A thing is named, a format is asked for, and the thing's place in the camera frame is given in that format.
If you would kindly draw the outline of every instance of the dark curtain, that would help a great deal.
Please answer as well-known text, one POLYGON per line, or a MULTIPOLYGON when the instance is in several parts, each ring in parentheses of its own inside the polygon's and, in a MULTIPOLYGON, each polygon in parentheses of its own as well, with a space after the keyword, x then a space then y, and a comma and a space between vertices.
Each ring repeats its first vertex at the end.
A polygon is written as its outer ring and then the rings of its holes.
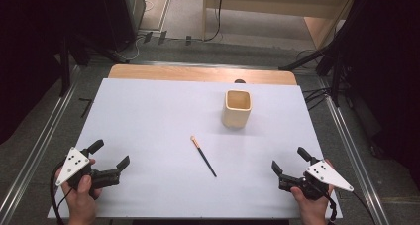
POLYGON ((0 0, 0 144, 60 77, 50 1, 0 0))
POLYGON ((368 0, 343 54, 348 82, 381 127, 372 141, 405 165, 420 188, 419 7, 418 0, 368 0))

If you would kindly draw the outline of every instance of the wooden table edge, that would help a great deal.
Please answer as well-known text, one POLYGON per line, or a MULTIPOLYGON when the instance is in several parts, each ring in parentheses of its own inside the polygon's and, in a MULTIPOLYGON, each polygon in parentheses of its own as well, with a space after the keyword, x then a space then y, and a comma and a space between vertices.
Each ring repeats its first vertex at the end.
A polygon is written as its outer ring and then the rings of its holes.
POLYGON ((112 66, 108 77, 232 83, 237 79, 242 79, 245 83, 253 84, 297 85, 296 78, 290 71, 220 66, 115 64, 112 66))

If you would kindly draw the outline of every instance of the floor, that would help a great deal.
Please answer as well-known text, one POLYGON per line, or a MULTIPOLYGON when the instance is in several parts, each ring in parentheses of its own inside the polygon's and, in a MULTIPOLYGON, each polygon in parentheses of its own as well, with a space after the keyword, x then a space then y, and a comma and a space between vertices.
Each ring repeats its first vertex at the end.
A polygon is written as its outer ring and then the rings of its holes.
POLYGON ((146 9, 140 29, 160 32, 170 0, 145 0, 146 9))
MULTIPOLYGON (((147 31, 153 30, 155 36, 167 31, 167 37, 172 39, 184 39, 185 36, 200 38, 201 8, 193 8, 200 6, 199 0, 165 0, 164 3, 167 4, 164 18, 155 21, 147 31)), ((216 30, 216 20, 212 20, 214 10, 208 9, 207 16, 207 35, 212 36, 216 30)), ((221 35, 213 43, 186 46, 180 41, 166 40, 161 45, 157 38, 153 38, 146 44, 137 42, 119 54, 130 57, 139 53, 131 63, 184 62, 277 70, 281 65, 309 55, 314 49, 301 17, 252 15, 234 11, 222 11, 221 16, 221 35), (246 27, 238 29, 235 27, 239 26, 238 23, 246 27)), ((83 128, 85 117, 82 113, 86 102, 80 99, 95 97, 102 78, 107 77, 113 64, 93 53, 89 67, 78 66, 74 70, 71 94, 57 100, 58 82, 27 116, 12 139, 0 146, 0 197, 5 202, 18 201, 17 204, 12 203, 11 207, 5 207, 10 203, 2 203, 0 218, 6 220, 0 220, 0 224, 3 221, 9 221, 4 224, 54 224, 46 219, 51 206, 47 183, 50 171, 56 159, 76 143, 83 128), (51 121, 51 115, 57 120, 51 121), (48 125, 51 129, 45 130, 44 127, 48 125), (34 170, 27 170, 27 164, 32 164, 34 170)), ((302 90, 323 87, 324 83, 328 83, 328 77, 320 79, 314 73, 314 67, 316 61, 311 61, 293 71, 302 90)), ((415 221, 420 221, 420 192, 410 180, 407 170, 393 160, 378 160, 371 155, 358 116, 347 106, 344 97, 341 101, 339 109, 334 108, 327 99, 310 111, 325 157, 331 159, 355 185, 364 201, 369 201, 371 205, 371 193, 378 195, 379 207, 371 211, 379 214, 384 212, 379 217, 385 218, 382 218, 384 222, 376 224, 415 224, 415 221), (354 150, 356 156, 362 159, 361 164, 355 164, 354 150), (365 170, 367 176, 363 172, 361 176, 357 170, 365 170)), ((351 194, 339 191, 339 195, 345 218, 337 221, 337 224, 373 224, 365 209, 351 194)), ((125 225, 132 224, 132 221, 99 219, 98 224, 125 225)), ((291 220, 290 224, 299 224, 299 221, 291 220)))

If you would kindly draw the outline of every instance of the white triangular marker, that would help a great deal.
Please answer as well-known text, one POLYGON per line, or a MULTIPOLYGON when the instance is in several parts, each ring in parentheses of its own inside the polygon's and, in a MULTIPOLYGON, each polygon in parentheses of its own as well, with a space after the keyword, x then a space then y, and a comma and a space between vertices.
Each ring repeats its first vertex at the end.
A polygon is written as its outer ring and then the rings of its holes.
POLYGON ((55 185, 60 186, 89 164, 89 158, 76 148, 70 148, 55 185))
POLYGON ((310 166, 306 169, 306 172, 323 183, 331 184, 350 192, 354 190, 353 187, 325 161, 320 161, 310 166))

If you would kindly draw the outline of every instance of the tripod leg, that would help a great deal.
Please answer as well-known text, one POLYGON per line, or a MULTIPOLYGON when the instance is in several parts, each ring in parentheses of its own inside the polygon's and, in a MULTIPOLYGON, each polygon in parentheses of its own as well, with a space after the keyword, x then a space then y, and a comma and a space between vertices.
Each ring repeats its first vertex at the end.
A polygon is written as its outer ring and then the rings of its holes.
POLYGON ((62 97, 70 87, 70 66, 66 36, 63 36, 61 39, 59 57, 61 61, 61 93, 59 96, 62 97))
POLYGON ((89 64, 89 54, 83 45, 76 40, 74 37, 68 38, 68 49, 70 50, 71 55, 74 60, 79 65, 88 65, 89 64))
POLYGON ((315 53, 313 53, 309 56, 306 56, 306 57, 304 57, 304 58, 302 58, 302 59, 300 59, 300 60, 298 60, 298 61, 296 61, 292 64, 289 64, 287 66, 280 66, 278 68, 278 70, 294 70, 294 69, 298 68, 299 66, 302 66, 303 64, 305 64, 305 63, 307 63, 311 60, 314 60, 314 59, 318 58, 319 56, 322 56, 324 54, 324 52, 326 52, 327 50, 328 50, 328 46, 324 47, 321 50, 318 50, 315 53))
POLYGON ((111 53, 109 53, 107 50, 105 50, 104 48, 98 46, 97 44, 93 43, 92 41, 84 38, 83 36, 74 34, 76 39, 78 41, 80 41, 83 44, 86 44, 88 46, 90 46, 91 48, 93 48, 94 50, 96 50, 97 52, 99 52, 101 55, 109 58, 110 60, 112 60, 115 63, 124 63, 122 62, 119 58, 117 58, 116 56, 112 55, 111 53))
POLYGON ((343 72, 343 55, 337 56, 337 62, 334 64, 333 74, 333 85, 331 86, 331 98, 336 105, 339 107, 339 90, 340 90, 340 79, 343 72))
POLYGON ((328 55, 324 55, 321 61, 319 62, 318 66, 316 66, 316 72, 320 76, 325 76, 330 72, 330 69, 333 67, 334 63, 336 63, 336 54, 329 53, 328 55))

